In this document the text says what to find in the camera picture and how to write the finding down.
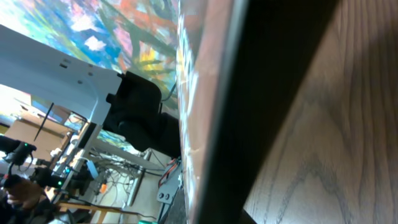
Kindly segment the Galaxy smartphone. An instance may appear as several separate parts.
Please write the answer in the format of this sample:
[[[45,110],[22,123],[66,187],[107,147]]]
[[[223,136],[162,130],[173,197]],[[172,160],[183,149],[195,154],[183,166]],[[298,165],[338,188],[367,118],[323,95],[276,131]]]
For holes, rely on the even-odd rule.
[[[188,223],[238,223],[336,1],[179,1]]]

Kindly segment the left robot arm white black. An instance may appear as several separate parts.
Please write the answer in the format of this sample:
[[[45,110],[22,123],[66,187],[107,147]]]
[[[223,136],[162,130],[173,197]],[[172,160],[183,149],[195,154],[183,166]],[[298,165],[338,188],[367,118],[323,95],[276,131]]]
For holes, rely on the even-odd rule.
[[[1,84],[68,108],[135,149],[181,155],[178,119],[163,111],[160,88],[67,55],[1,26]]]

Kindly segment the person's hand in background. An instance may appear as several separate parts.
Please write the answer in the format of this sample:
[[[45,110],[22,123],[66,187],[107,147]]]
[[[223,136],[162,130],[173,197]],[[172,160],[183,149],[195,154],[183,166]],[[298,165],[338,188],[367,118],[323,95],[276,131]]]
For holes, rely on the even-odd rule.
[[[23,209],[34,208],[39,202],[46,199],[43,188],[27,179],[22,179],[11,188],[4,189],[7,194],[7,203],[21,205]]]

